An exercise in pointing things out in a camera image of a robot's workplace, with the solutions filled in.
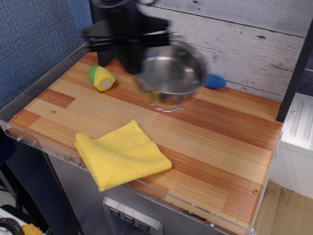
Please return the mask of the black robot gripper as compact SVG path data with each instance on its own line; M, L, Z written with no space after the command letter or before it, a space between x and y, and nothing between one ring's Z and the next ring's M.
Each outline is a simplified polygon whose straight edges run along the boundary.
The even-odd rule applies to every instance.
M139 74L147 47L170 44L165 19L143 14L135 0L93 0L95 22L82 30L97 52L98 65L105 67L116 56L126 72Z

